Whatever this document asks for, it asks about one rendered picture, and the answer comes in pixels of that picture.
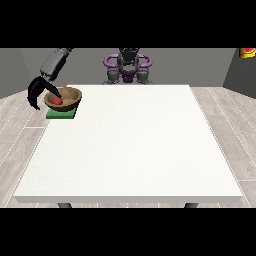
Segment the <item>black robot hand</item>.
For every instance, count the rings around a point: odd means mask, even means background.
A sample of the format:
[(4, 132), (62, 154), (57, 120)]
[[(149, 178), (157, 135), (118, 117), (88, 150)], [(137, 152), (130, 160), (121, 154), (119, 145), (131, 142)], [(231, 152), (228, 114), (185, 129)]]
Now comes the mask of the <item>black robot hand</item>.
[(53, 93), (58, 98), (61, 97), (58, 89), (46, 81), (43, 77), (36, 77), (28, 86), (28, 102), (35, 109), (39, 110), (39, 106), (37, 105), (37, 98), (41, 95), (41, 93), (47, 89), (51, 93)]

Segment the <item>brown wooden bowl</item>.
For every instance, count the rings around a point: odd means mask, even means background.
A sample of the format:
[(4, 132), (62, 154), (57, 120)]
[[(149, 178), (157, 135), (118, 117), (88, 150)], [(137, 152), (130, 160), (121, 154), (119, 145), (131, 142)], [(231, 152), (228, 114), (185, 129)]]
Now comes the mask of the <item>brown wooden bowl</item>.
[(73, 87), (63, 87), (58, 89), (62, 104), (56, 105), (53, 103), (53, 100), (56, 98), (56, 95), (54, 95), (51, 92), (48, 92), (44, 96), (44, 103), (50, 108), (58, 112), (68, 112), (74, 108), (76, 108), (81, 99), (82, 99), (82, 92)]

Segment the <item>green square pad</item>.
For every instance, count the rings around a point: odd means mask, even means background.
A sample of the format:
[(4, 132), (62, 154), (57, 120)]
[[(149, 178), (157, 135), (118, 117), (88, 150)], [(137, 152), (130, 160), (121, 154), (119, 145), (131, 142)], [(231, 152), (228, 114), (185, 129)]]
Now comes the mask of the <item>green square pad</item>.
[(73, 108), (67, 112), (59, 112), (56, 110), (49, 109), (46, 118), (47, 119), (73, 119), (75, 117), (77, 109)]

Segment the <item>yellow cup with melon print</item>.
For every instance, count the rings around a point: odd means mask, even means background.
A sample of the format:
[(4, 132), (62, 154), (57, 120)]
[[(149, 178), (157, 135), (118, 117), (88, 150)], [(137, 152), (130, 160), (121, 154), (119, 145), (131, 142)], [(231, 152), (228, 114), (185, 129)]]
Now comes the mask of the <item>yellow cup with melon print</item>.
[(253, 58), (256, 56), (256, 48), (240, 48), (239, 57), (240, 58)]

